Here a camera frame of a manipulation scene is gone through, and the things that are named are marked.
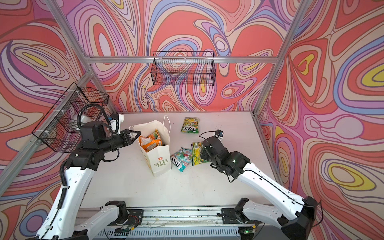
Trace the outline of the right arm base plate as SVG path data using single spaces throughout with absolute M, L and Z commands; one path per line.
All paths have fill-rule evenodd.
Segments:
M 262 222 L 256 221 L 256 220 L 249 220 L 246 217 L 239 217 L 236 214 L 236 211 L 234 208 L 221 208 L 221 211 L 217 213 L 217 216 L 222 219 L 223 224 L 225 225 L 234 225 L 234 224 L 240 224 L 240 225 L 256 225 L 258 226 Z

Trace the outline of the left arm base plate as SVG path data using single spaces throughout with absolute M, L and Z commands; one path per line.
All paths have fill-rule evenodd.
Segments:
M 127 233 L 133 231 L 136 227 L 140 226 L 143 221 L 143 209 L 128 210 L 128 217 L 123 224 L 117 224 L 119 226 L 116 229 L 117 233 Z

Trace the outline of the teal Fox's mint blossom bag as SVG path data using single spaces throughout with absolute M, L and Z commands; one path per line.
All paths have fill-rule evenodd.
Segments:
M 171 162 L 175 167 L 182 173 L 185 168 L 193 160 L 193 151 L 192 149 L 181 148 L 179 151 L 171 155 Z

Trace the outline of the orange Fox's fruits bag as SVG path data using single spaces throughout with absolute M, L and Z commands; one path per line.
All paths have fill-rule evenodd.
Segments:
M 155 129 L 155 131 L 147 137 L 140 136 L 139 143 L 146 153 L 163 145 L 162 138 L 157 129 Z

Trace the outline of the green Fox's spring tea bag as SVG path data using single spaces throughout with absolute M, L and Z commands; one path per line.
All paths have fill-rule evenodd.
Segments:
M 203 143 L 202 142 L 193 142 L 192 143 L 192 157 L 193 166 L 197 166 L 199 164 L 208 163 L 208 160 L 202 159 L 201 155 L 203 152 Z

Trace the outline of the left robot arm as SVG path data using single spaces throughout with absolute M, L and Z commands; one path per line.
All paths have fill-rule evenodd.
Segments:
M 120 125 L 124 117 L 108 116 L 98 104 L 84 106 L 77 115 L 81 141 L 60 166 L 61 188 L 54 204 L 37 231 L 35 240 L 92 240 L 109 224 L 126 225 L 130 214 L 124 201 L 109 201 L 88 220 L 76 225 L 83 197 L 105 154 L 119 152 L 140 136 L 140 131 Z

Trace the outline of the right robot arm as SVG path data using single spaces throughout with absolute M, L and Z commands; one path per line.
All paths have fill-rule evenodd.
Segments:
M 205 139 L 202 145 L 202 158 L 209 161 L 213 169 L 248 185 L 271 203 L 260 205 L 242 198 L 234 209 L 240 223 L 258 221 L 278 228 L 290 240 L 308 239 L 315 225 L 318 201 L 278 184 L 242 153 L 229 152 L 218 136 Z

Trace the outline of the illustrated paper gift bag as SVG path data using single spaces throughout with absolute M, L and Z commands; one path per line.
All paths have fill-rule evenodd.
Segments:
M 165 174 L 172 168 L 170 157 L 170 133 L 171 121 L 164 115 L 163 122 L 153 120 L 145 124 L 134 125 L 133 130 L 140 131 L 140 137 L 148 139 L 150 135 L 159 137 L 162 144 L 146 151 L 144 146 L 139 143 L 140 150 L 145 157 L 146 163 L 154 177 Z

